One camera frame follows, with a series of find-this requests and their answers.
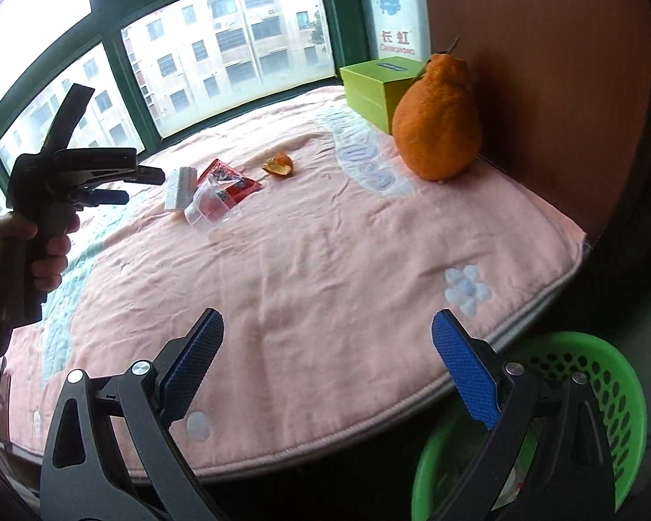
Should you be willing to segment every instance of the green box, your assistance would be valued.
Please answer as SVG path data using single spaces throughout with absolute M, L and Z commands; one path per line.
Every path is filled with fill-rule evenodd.
M 393 113 L 423 64 L 404 57 L 360 62 L 340 69 L 347 105 L 390 135 Z

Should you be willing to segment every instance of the brown wall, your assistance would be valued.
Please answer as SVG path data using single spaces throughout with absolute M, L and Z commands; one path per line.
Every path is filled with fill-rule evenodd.
M 651 86 L 648 0 L 427 0 L 432 50 L 470 61 L 483 155 L 593 240 L 623 191 Z

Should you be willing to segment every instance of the white poster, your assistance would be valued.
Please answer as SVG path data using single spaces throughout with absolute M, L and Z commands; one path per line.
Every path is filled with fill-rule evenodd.
M 427 0 L 364 0 L 364 6 L 374 57 L 429 58 Z

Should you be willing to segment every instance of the red plastic wrapper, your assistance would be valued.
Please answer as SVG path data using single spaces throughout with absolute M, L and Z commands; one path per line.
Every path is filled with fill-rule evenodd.
M 211 175 L 231 196 L 234 203 L 239 203 L 254 191 L 263 189 L 260 182 L 245 177 L 238 170 L 216 158 L 198 178 L 198 186 Z

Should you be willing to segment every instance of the silver bolt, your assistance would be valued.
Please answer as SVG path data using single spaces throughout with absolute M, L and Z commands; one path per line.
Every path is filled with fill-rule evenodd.
M 144 376 L 150 371 L 152 365 L 146 360 L 138 360 L 132 365 L 132 374 L 136 376 Z
M 520 376 L 526 369 L 520 363 L 508 363 L 506 365 L 506 371 L 512 376 Z
M 67 375 L 67 381 L 70 384 L 77 384 L 82 378 L 85 377 L 85 373 L 81 370 L 73 370 L 70 374 Z
M 582 386 L 588 381 L 588 377 L 583 372 L 574 372 L 571 379 Z

